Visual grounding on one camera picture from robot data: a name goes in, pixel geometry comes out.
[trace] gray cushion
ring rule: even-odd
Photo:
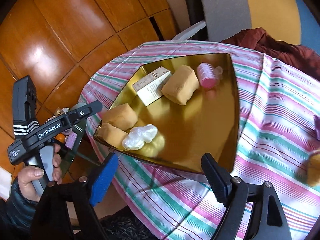
[[[201,0],[208,40],[220,42],[251,28],[248,0]]]

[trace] brown sponge block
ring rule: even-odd
[[[120,130],[112,126],[109,123],[103,123],[99,129],[98,136],[102,137],[111,146],[123,150],[122,141],[128,134],[125,131]]]
[[[164,85],[161,92],[174,103],[185,105],[199,88],[199,81],[194,70],[186,65],[180,66]]]
[[[129,104],[116,106],[106,111],[102,118],[103,123],[110,123],[122,131],[132,128],[138,121],[138,116]]]
[[[314,187],[320,184],[320,154],[313,155],[309,158],[307,183]]]

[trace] golden metallic tray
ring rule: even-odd
[[[223,78],[211,90],[196,90],[186,106],[180,106],[162,96],[144,106],[132,85],[160,66],[172,73],[181,65],[196,72],[202,63],[223,68]],[[203,174],[201,156],[211,153],[220,166],[233,170],[239,128],[239,96],[229,54],[199,54],[174,57],[142,65],[121,90],[110,109],[129,103],[138,114],[135,126],[153,124],[158,127],[156,138],[138,151],[118,151],[136,159],[178,171]],[[94,139],[108,147],[98,134]]]

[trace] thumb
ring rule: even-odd
[[[44,170],[35,166],[27,166],[18,174],[19,182],[28,184],[33,180],[40,179],[44,175]]]

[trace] dark jacket sleeve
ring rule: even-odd
[[[27,239],[36,205],[37,202],[30,201],[21,194],[18,180],[15,179],[7,202],[0,203],[1,234],[11,235],[9,240]]]

